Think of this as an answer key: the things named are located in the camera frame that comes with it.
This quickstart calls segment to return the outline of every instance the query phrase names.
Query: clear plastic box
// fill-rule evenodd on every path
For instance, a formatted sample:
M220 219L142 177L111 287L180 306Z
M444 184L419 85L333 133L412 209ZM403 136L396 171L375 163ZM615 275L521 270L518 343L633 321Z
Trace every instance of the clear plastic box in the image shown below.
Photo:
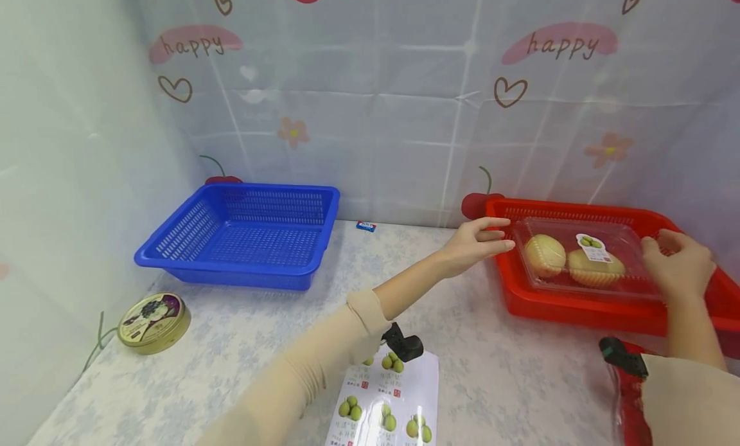
M628 226L529 217L513 226L513 236L537 289L662 299Z

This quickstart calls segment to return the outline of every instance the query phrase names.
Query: tin can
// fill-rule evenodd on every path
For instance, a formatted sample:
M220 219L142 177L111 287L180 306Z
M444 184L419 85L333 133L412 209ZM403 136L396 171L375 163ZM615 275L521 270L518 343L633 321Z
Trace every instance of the tin can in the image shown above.
M127 311L118 323L118 339L139 354L163 352L190 326L185 301L170 293L147 296Z

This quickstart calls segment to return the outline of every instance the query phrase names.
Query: person's left hand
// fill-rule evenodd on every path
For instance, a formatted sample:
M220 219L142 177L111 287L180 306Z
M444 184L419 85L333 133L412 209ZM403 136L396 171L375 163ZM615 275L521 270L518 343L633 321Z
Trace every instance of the person's left hand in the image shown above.
M503 231L484 231L487 227L508 226L506 218L480 218L462 223L437 256L444 277L454 277L470 269L478 261L512 250L512 240L502 240Z

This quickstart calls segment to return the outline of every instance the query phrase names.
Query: blue basket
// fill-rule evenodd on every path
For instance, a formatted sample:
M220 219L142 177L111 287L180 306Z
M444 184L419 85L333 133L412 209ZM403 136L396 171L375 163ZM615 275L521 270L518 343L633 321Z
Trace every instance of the blue basket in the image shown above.
M331 187L207 184L134 261L185 282L308 290L338 206L339 191Z

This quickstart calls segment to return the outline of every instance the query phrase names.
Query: beige sleeve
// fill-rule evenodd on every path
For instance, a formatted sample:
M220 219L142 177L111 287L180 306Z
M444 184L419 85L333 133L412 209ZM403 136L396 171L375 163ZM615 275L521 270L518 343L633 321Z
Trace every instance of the beige sleeve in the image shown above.
M740 379L687 359L642 355L644 418L655 446L740 445Z
M374 291L350 294L346 305L262 369L235 406L206 428L198 445L284 444L327 378L372 357L390 327Z

